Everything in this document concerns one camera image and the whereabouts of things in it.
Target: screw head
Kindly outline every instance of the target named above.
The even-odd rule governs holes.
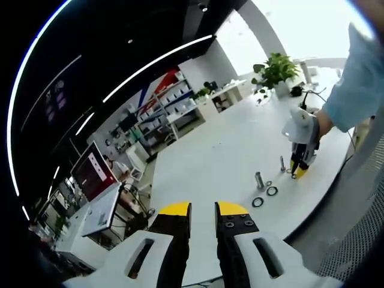
[[[254,223],[253,223],[252,220],[247,220],[247,221],[244,222],[244,224],[245,224],[246,226],[252,226]]]
[[[232,228],[235,226],[235,224],[233,222],[225,222],[224,224],[227,228]]]

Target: plant pot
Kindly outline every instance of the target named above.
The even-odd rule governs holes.
[[[286,82],[280,81],[278,85],[274,86],[277,98],[283,98],[289,96],[289,87]]]

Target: shirt sleeve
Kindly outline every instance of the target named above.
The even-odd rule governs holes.
[[[382,51],[349,27],[350,54],[341,80],[333,87],[323,106],[332,123],[341,131],[376,114],[384,99]]]

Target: bright window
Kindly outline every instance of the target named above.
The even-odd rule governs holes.
[[[346,0],[252,1],[293,59],[348,57],[348,25],[357,12]]]
[[[266,61],[259,41],[238,12],[228,16],[216,36],[239,76],[252,72],[253,64]]]

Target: green plant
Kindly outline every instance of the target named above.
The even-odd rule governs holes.
[[[202,88],[202,89],[200,89],[198,91],[198,93],[192,95],[191,98],[193,100],[196,100],[196,99],[198,99],[200,97],[203,97],[203,96],[205,96],[206,94],[209,94],[209,93],[211,93],[211,90],[209,90],[208,88]]]
[[[280,53],[272,53],[267,65],[255,64],[253,65],[253,71],[260,73],[262,80],[258,81],[256,78],[252,79],[252,84],[267,87],[271,90],[280,81],[285,82],[289,78],[293,78],[298,75],[298,69],[296,65],[289,59],[288,56],[284,56]],[[260,89],[259,92],[265,93],[264,89]]]

